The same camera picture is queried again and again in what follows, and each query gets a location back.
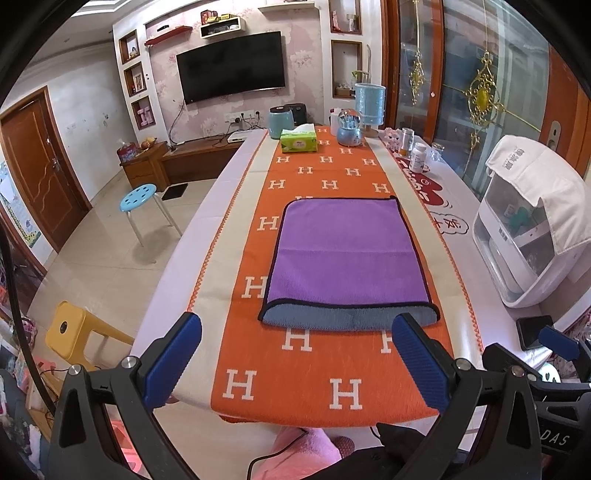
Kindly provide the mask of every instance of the metal screw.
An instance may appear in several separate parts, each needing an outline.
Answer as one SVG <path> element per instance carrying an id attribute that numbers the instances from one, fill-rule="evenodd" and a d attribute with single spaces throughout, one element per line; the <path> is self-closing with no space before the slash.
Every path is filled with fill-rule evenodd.
<path id="1" fill-rule="evenodd" d="M 519 365 L 513 365 L 511 367 L 511 373 L 516 377 L 523 377 L 525 375 L 525 371 Z"/>
<path id="2" fill-rule="evenodd" d="M 80 372 L 82 372 L 82 367 L 80 365 L 72 365 L 68 369 L 68 373 L 70 375 L 78 375 Z"/>
<path id="3" fill-rule="evenodd" d="M 133 368 L 136 366 L 137 363 L 138 363 L 138 358 L 136 356 L 126 356 L 121 361 L 121 366 L 123 368 Z"/>
<path id="4" fill-rule="evenodd" d="M 465 358 L 458 358 L 456 360 L 456 367 L 458 367 L 460 370 L 468 371 L 472 368 L 472 364 Z"/>

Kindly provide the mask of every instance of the red shelf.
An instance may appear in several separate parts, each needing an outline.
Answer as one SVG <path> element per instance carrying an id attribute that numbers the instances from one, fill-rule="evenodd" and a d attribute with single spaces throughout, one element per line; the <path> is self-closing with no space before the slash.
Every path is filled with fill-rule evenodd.
<path id="1" fill-rule="evenodd" d="M 174 37 L 175 35 L 179 35 L 180 33 L 183 33 L 183 32 L 189 32 L 192 29 L 193 29 L 193 27 L 188 27 L 186 25 L 181 25 L 180 27 L 172 28 L 170 30 L 167 30 L 163 34 L 159 35 L 158 37 L 150 38 L 145 43 L 145 45 L 147 47 L 149 47 L 151 45 L 156 45 L 157 43 L 160 43 L 170 37 Z"/>

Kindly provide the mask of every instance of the yellow stool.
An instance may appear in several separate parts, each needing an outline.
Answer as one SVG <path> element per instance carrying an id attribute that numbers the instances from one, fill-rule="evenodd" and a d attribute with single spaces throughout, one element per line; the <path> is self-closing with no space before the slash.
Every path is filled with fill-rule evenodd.
<path id="1" fill-rule="evenodd" d="M 134 344 L 134 339 L 129 335 L 103 322 L 88 310 L 72 305 L 68 301 L 63 301 L 57 306 L 45 343 L 70 365 L 79 364 L 87 371 L 92 371 L 96 370 L 96 367 L 91 365 L 84 356 L 84 348 L 91 332 L 114 338 L 128 345 Z"/>

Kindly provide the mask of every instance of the power outlet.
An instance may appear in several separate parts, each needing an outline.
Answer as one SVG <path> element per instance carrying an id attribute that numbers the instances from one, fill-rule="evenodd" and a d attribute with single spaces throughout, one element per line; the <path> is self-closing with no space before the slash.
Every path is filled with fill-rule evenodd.
<path id="1" fill-rule="evenodd" d="M 223 116 L 224 121 L 227 124 L 231 124 L 236 118 L 244 118 L 244 120 L 256 120 L 256 115 L 255 115 L 255 111 L 254 110 L 244 110 L 241 112 L 231 112 L 231 113 L 225 113 Z"/>

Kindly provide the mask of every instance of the wall shelf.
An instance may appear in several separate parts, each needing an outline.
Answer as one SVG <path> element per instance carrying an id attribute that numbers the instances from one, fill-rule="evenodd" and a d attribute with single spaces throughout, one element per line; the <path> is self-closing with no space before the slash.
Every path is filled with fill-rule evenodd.
<path id="1" fill-rule="evenodd" d="M 240 32 L 245 29 L 244 20 L 241 17 L 232 17 L 219 22 L 212 22 L 201 26 L 201 38 L 217 37 L 232 32 Z"/>
<path id="2" fill-rule="evenodd" d="M 332 92 L 333 98 L 351 100 L 355 98 L 352 89 L 355 81 L 353 72 L 362 70 L 363 57 L 361 42 L 349 40 L 332 40 L 330 42 L 332 57 Z"/>
<path id="3" fill-rule="evenodd" d="M 145 96 L 131 104 L 131 109 L 134 112 L 135 123 L 138 130 L 151 127 L 155 125 L 154 113 L 152 112 L 152 104 L 150 97 Z"/>
<path id="4" fill-rule="evenodd" d="M 154 38 L 150 38 L 145 45 L 147 47 L 150 47 L 152 45 L 156 45 L 164 40 L 167 40 L 171 37 L 174 37 L 175 35 L 180 35 L 181 33 L 184 32 L 189 32 L 193 30 L 193 27 L 188 27 L 187 25 L 181 25 L 179 27 L 175 27 L 175 28 L 171 28 L 170 30 L 167 30 L 164 33 L 161 33 L 160 35 L 158 35 L 157 37 Z"/>
<path id="5" fill-rule="evenodd" d="M 119 50 L 121 51 L 122 64 L 139 57 L 138 33 L 136 30 L 119 39 Z"/>
<path id="6" fill-rule="evenodd" d="M 329 0 L 330 32 L 361 35 L 360 0 Z"/>
<path id="7" fill-rule="evenodd" d="M 272 0 L 273 3 L 269 3 L 268 5 L 263 5 L 258 9 L 265 13 L 265 12 L 276 12 L 280 10 L 295 10 L 295 9 L 302 9 L 302 8 L 316 8 L 316 3 L 314 1 L 306 1 L 306 2 L 283 2 L 279 3 L 277 0 Z"/>
<path id="8" fill-rule="evenodd" d="M 144 69 L 142 62 L 139 61 L 135 65 L 132 65 L 123 72 L 125 78 L 125 86 L 127 87 L 127 94 L 130 97 L 137 95 L 138 93 L 145 92 L 146 82 L 144 80 Z"/>

